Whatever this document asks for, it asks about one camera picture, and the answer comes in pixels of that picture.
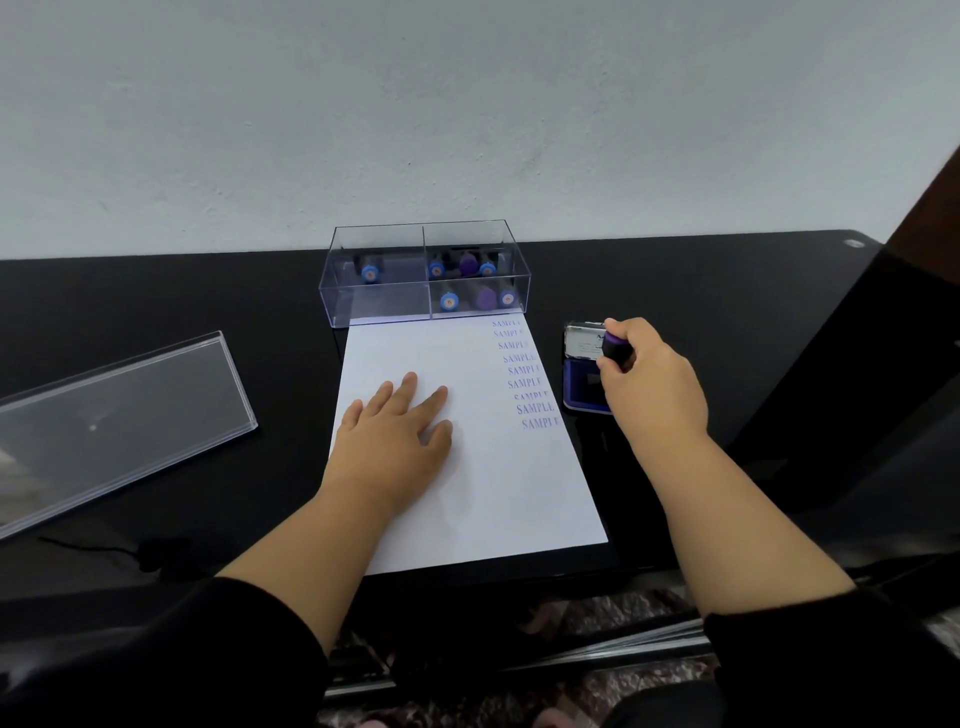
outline black desk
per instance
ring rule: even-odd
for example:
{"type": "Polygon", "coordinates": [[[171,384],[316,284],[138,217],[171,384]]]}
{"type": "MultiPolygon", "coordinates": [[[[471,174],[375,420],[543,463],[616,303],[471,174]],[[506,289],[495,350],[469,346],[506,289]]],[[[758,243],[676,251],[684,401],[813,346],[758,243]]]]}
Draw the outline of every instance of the black desk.
{"type": "MultiPolygon", "coordinates": [[[[879,248],[851,231],[526,244],[533,271],[527,319],[559,399],[564,321],[646,316],[693,362],[710,429],[725,445],[879,248]],[[849,238],[866,245],[849,246],[849,238]]],[[[88,582],[83,573],[65,573],[62,549],[36,548],[38,535],[62,538],[71,522],[98,524],[127,545],[189,538],[197,564],[213,571],[312,495],[340,368],[338,336],[317,291],[324,257],[291,251],[0,262],[0,396],[220,329],[260,423],[250,436],[0,544],[0,600],[104,586],[92,572],[88,582]]],[[[604,453],[627,457],[612,419],[565,420],[610,545],[387,574],[368,579],[365,593],[673,568],[649,486],[604,479],[604,453]]]]}

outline clear acrylic box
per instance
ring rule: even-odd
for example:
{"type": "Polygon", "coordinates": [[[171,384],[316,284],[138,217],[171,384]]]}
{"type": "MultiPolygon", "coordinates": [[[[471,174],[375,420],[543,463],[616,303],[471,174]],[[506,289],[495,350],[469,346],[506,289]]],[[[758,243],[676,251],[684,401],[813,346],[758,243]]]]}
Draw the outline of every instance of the clear acrylic box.
{"type": "Polygon", "coordinates": [[[0,539],[253,429],[220,332],[0,400],[0,539]]]}
{"type": "Polygon", "coordinates": [[[334,328],[527,309],[505,220],[337,228],[320,282],[334,328]]]}

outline clear acrylic lid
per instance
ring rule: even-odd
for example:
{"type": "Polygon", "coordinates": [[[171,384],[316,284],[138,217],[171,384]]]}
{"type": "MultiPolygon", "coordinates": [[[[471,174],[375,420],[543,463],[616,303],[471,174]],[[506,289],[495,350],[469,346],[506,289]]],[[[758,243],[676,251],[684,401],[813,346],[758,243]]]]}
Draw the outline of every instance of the clear acrylic lid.
{"type": "Polygon", "coordinates": [[[253,429],[220,332],[0,400],[0,539],[253,429]]]}

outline right hand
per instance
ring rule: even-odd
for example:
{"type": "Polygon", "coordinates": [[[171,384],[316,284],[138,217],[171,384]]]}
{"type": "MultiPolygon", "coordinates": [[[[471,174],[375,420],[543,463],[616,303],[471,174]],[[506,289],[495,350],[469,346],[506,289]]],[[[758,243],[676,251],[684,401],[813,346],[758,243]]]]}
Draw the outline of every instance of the right hand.
{"type": "Polygon", "coordinates": [[[634,450],[706,435],[707,399],[690,362],[646,319],[607,319],[604,326],[634,347],[626,372],[612,359],[597,359],[607,404],[634,450]]]}

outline white paper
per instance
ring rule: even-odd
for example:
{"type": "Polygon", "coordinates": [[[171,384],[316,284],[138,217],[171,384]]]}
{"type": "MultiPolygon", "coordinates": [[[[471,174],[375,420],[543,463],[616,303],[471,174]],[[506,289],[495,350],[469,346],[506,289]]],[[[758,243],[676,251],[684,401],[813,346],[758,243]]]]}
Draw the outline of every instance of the white paper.
{"type": "Polygon", "coordinates": [[[449,388],[437,421],[453,422],[453,450],[368,574],[607,541],[522,314],[351,328],[337,425],[407,372],[420,378],[414,404],[449,388]]]}

